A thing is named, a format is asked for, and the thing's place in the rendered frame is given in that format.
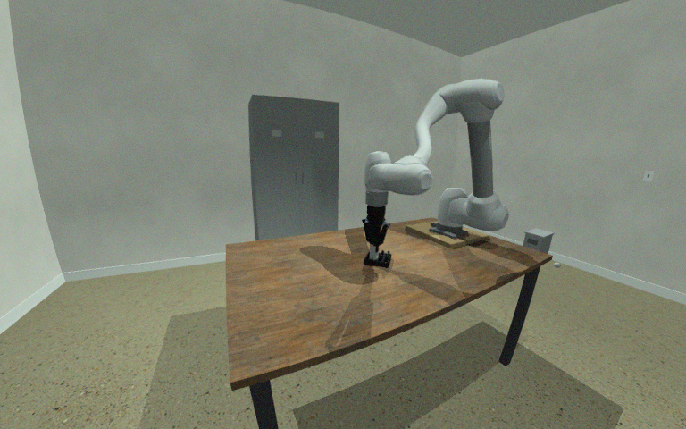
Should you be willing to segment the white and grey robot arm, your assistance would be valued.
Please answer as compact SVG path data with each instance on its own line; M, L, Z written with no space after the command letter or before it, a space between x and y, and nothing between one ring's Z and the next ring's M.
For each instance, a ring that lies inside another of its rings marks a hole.
M429 229L456 239L468 234L463 224L483 231L503 229L509 213L493 191L490 130L490 119L504 100L503 86L490 79L450 85L431 97L415 125L417 152L394 164L386 152L369 154L364 184L365 203L373 207L388 204L388 191L403 195L426 192L432 184L432 174L427 168L432 151L429 128L446 114L461 113L468 127L473 192L467 197L463 189L446 189L439 202L438 221L431 223L433 228Z

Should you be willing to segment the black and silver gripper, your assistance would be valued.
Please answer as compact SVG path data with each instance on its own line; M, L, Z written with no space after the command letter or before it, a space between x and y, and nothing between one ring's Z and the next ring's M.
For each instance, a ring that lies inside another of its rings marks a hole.
M378 245L383 244L387 229L389 228L389 223L386 223L384 218L385 208L385 206L373 207L368 205L367 218L362 220L364 224L366 241L370 243L370 259L372 260L378 258Z

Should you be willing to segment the black knob box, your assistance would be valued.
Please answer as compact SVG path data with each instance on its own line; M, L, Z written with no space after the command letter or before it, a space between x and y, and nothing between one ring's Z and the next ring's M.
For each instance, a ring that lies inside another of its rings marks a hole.
M375 265L375 266L381 266L381 267L389 267L390 259L391 259L391 254L389 253L389 251L388 251L388 253L384 253L384 250L382 250L381 252L379 252L379 258L372 260L372 259L370 259L370 251L369 251L367 256L364 259L364 265Z

